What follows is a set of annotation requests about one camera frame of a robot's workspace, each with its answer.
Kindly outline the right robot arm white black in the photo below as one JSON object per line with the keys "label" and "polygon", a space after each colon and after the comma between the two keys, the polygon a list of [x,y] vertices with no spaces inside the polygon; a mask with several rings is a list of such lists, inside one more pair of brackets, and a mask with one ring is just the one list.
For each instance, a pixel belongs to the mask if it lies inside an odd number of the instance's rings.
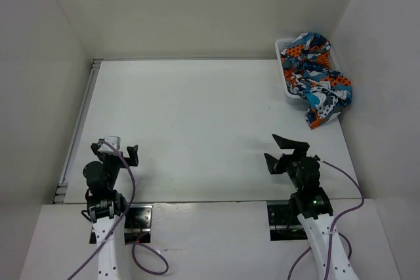
{"label": "right robot arm white black", "polygon": [[306,142],[289,140],[272,135],[282,150],[292,153],[282,154],[280,158],[265,153],[268,171],[272,175],[286,173],[296,192],[289,198],[288,216],[300,223],[310,247],[306,252],[314,256],[320,279],[357,279],[358,276],[350,263],[349,252],[342,244],[341,233],[337,229],[338,220],[347,213],[364,205],[360,204],[334,215],[331,202],[320,185],[320,164],[318,156],[308,156],[310,145]]}

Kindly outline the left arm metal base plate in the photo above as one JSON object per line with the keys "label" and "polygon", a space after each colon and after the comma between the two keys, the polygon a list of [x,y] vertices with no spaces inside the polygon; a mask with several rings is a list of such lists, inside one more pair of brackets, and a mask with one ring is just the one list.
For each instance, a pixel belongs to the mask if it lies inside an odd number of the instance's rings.
{"label": "left arm metal base plate", "polygon": [[[119,228],[124,227],[124,240],[128,245],[132,242],[150,243],[151,225],[152,225],[152,205],[134,204],[123,217],[119,224]],[[92,218],[113,218],[117,214],[122,214],[123,211],[114,211],[113,207],[109,209],[99,209],[97,211],[82,210],[81,214],[88,221]]]}

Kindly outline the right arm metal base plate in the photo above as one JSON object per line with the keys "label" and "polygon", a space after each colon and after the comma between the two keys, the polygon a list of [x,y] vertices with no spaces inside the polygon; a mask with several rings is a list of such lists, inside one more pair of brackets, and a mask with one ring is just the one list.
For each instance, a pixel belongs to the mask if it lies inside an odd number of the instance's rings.
{"label": "right arm metal base plate", "polygon": [[266,208],[271,241],[307,240],[303,227],[291,213],[287,201],[268,202]]}

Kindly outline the colourful patterned shorts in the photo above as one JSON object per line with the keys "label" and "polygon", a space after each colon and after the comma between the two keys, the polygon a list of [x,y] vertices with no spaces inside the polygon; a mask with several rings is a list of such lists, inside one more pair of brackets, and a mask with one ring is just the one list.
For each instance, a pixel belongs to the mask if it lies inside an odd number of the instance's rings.
{"label": "colourful patterned shorts", "polygon": [[352,103],[351,82],[329,61],[331,43],[319,33],[302,33],[280,51],[286,88],[308,104],[305,120],[316,129]]}

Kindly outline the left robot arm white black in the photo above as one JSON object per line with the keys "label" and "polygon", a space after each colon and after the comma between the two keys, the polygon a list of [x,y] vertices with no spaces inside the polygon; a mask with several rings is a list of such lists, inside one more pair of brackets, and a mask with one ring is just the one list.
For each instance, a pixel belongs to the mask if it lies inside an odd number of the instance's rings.
{"label": "left robot arm white black", "polygon": [[[91,145],[96,161],[83,169],[88,192],[87,214],[96,239],[94,256],[98,258],[98,279],[131,279],[125,252],[124,226],[131,219],[130,206],[135,198],[135,179],[131,167],[138,166],[138,146],[128,146],[128,156],[120,151],[121,138],[106,136]],[[129,173],[132,189],[129,200],[115,188],[121,169]]]}

